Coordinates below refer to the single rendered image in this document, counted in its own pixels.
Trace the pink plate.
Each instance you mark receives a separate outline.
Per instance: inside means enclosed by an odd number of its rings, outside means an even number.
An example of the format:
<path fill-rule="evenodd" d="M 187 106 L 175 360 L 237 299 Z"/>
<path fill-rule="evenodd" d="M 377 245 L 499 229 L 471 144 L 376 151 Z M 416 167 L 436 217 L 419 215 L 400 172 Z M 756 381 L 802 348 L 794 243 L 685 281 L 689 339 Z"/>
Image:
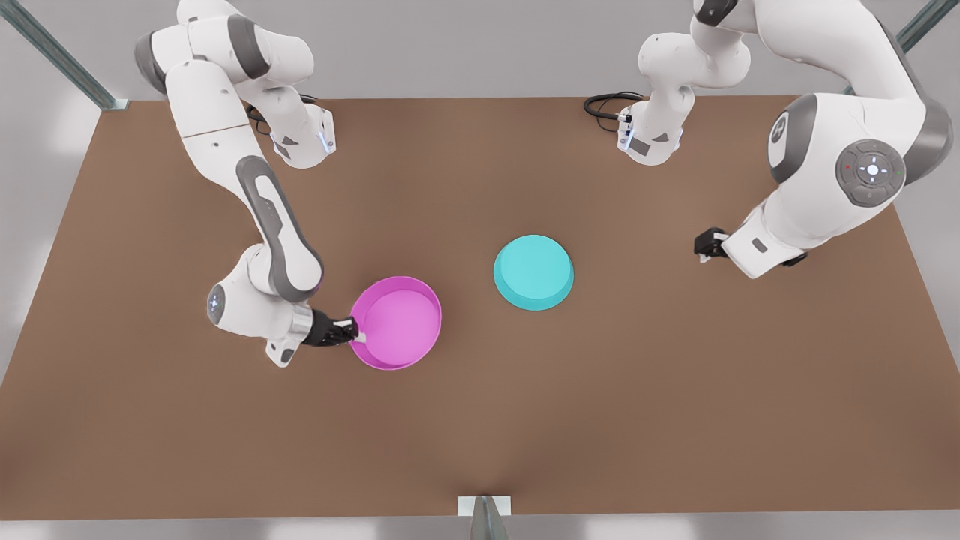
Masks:
<path fill-rule="evenodd" d="M 350 315 L 362 335 L 350 342 L 364 365 L 394 371 L 414 365 L 437 342 L 443 321 L 441 303 L 427 283 L 391 276 L 371 284 Z"/>

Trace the blue plate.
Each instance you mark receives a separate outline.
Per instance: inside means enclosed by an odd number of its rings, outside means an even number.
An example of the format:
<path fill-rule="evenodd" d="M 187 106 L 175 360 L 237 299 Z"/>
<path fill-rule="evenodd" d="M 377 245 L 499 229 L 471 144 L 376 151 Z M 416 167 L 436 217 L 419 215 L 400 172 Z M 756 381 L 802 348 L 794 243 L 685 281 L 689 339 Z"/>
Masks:
<path fill-rule="evenodd" d="M 544 235 L 517 237 L 502 247 L 493 263 L 499 294 L 521 310 L 544 311 L 566 300 L 574 284 L 572 258 Z"/>

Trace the silver frame post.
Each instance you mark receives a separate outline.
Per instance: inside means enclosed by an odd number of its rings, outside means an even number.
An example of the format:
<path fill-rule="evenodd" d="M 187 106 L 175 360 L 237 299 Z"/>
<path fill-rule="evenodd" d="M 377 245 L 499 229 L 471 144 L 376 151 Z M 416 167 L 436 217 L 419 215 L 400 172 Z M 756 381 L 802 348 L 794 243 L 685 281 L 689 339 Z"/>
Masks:
<path fill-rule="evenodd" d="M 919 9 L 918 13 L 915 13 L 897 33 L 891 31 L 890 27 L 884 21 L 880 20 L 873 10 L 870 10 L 871 15 L 877 18 L 879 24 L 881 24 L 883 30 L 888 35 L 889 40 L 891 40 L 891 42 L 898 47 L 898 51 L 902 53 L 901 59 L 905 65 L 904 69 L 910 75 L 916 92 L 922 97 L 929 96 L 929 93 L 923 88 L 921 79 L 916 75 L 910 62 L 906 61 L 905 56 L 937 24 L 945 20 L 950 11 L 953 11 L 958 6 L 960 6 L 960 0 L 925 0 L 925 4 Z"/>
<path fill-rule="evenodd" d="M 470 516 L 469 540 L 509 540 L 502 518 L 512 512 L 510 496 L 459 496 L 458 517 Z"/>
<path fill-rule="evenodd" d="M 128 108 L 128 100 L 114 97 L 18 0 L 0 0 L 0 17 L 33 45 L 70 83 L 100 107 L 100 110 L 121 112 Z"/>

